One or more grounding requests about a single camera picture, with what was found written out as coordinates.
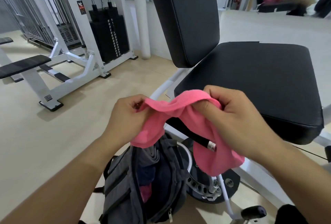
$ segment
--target white wall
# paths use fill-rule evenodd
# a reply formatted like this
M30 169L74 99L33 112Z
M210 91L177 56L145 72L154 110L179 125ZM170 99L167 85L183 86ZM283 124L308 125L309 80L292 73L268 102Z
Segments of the white wall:
M127 31L131 33L133 48L140 49L134 1L126 0L126 9L128 9L131 15L129 18L126 18ZM169 48L153 2L147 2L147 20L151 54L171 60Z

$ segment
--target white pillar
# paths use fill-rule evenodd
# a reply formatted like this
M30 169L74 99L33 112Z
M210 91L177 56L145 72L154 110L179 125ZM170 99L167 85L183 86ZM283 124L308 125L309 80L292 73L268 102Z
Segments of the white pillar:
M151 58L151 49L149 45L147 8L146 0L134 0L136 6L136 15L138 22L139 40L141 46L141 58L146 60Z

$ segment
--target black bench pad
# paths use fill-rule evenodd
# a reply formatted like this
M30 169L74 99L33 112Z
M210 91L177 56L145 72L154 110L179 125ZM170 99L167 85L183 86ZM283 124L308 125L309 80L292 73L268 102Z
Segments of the black bench pad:
M14 41L12 40L12 38L9 38L9 37L6 37L6 38L0 38L0 45L7 44L7 43L11 43L11 42L14 42Z
M39 67L42 64L50 62L51 59L44 55L36 55L24 60L19 60L8 65L0 67L0 79L10 77L15 74Z

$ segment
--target floor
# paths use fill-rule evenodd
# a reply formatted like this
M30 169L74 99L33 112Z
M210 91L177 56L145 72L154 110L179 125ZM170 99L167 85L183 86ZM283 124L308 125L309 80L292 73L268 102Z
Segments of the floor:
M13 43L1 46L12 61L49 52L27 43L19 31L0 34L11 37ZM38 104L38 98L26 82L0 81L0 219L36 190L70 160L86 148L104 130L114 103L120 97L156 90L175 71L169 60L152 56L128 60L114 68L108 79L97 78L67 95L64 107L49 112ZM60 64L56 70L71 77L82 71L75 64ZM41 73L50 88L59 83ZM326 163L321 146L300 146L302 152L320 164ZM93 194L82 215L88 224L98 223L104 197ZM277 209L244 184L233 196L234 209L262 205L273 223ZM228 224L231 222L224 204L202 204L188 197L186 204L174 216L174 224Z

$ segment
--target machine foot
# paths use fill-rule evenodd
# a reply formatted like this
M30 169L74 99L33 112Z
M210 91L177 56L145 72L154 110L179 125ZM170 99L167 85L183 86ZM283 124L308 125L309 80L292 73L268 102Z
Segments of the machine foot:
M111 75L112 75L112 74L108 72L108 74L107 74L106 76L101 76L101 75L100 75L99 77L100 77L100 78L103 78L103 79L106 79L106 78L108 78L108 77L111 76Z
M51 112L55 112L57 109L63 107L63 103L61 103L60 101L57 101L57 102L59 102L60 104L57 105L57 106L54 107L54 108L49 108L49 107L45 106L41 101L39 101L39 104L42 105L44 108L48 109L49 111L51 111Z
M22 81L22 80L24 80L24 79L23 79L23 78L19 78L19 79L17 79L17 80L14 80L14 82L17 83L17 82L20 82L20 81Z

